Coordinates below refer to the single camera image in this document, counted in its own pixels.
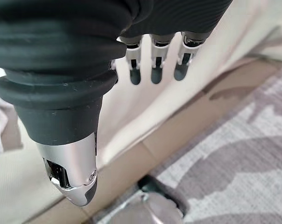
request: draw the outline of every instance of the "beige floor tile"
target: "beige floor tile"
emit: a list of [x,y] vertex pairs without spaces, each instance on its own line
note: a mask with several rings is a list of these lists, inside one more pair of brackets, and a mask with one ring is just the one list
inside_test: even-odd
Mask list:
[[222,80],[218,82],[215,80],[204,89],[204,92],[210,103],[224,114],[274,75],[280,65],[281,63],[261,60],[251,62],[225,74]]
[[207,128],[219,116],[215,105],[210,104],[209,99],[203,96],[168,120],[143,143],[161,162]]
[[29,221],[29,224],[80,224],[84,222],[88,216],[84,211],[66,198],[58,204],[47,210],[37,218]]
[[157,162],[142,143],[134,146],[108,167],[99,171],[96,194],[92,202],[83,207],[84,211],[92,216],[99,209],[106,207],[156,164]]

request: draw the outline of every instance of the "black rubber cover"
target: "black rubber cover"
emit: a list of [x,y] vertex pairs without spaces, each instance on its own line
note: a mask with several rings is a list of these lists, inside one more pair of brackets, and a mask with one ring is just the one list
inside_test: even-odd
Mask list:
[[150,15],[121,36],[168,35],[191,31],[195,39],[206,39],[232,0],[154,0]]
[[118,36],[190,31],[206,38],[231,0],[0,0],[0,97],[30,137],[61,145],[97,129],[116,82]]
[[94,195],[95,195],[95,192],[96,192],[97,186],[98,186],[98,180],[96,179],[96,181],[95,181],[94,185],[92,186],[92,188],[90,188],[89,191],[87,191],[87,192],[85,193],[85,197],[86,197],[86,199],[87,199],[87,204],[88,204],[89,202],[91,202],[91,200],[93,199],[93,197],[94,197]]

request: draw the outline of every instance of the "bionic hand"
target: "bionic hand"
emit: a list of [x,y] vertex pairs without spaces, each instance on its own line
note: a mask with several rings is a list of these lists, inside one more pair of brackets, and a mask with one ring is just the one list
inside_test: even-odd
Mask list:
[[151,34],[157,84],[168,45],[183,32],[175,75],[182,80],[231,1],[0,0],[0,67],[7,74],[0,97],[14,105],[50,181],[71,202],[87,205],[96,191],[99,112],[117,80],[111,61],[126,55],[138,84],[141,37]]

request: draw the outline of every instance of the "robotic hand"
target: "robotic hand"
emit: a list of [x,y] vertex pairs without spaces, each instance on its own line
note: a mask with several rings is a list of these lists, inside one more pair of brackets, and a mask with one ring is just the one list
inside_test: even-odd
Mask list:
[[182,32],[176,68],[186,71],[231,1],[0,0],[0,97],[14,105],[50,181],[72,203],[87,205],[96,191],[99,112],[117,80],[111,61],[127,55],[138,84],[141,37],[151,34],[157,84],[168,44]]

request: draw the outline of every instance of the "gray patterned carpet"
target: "gray patterned carpet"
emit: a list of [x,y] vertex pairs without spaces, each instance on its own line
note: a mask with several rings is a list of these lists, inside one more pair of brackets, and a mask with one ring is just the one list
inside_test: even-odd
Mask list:
[[[152,175],[188,201],[187,224],[282,224],[282,69]],[[137,194],[133,186],[94,222]]]

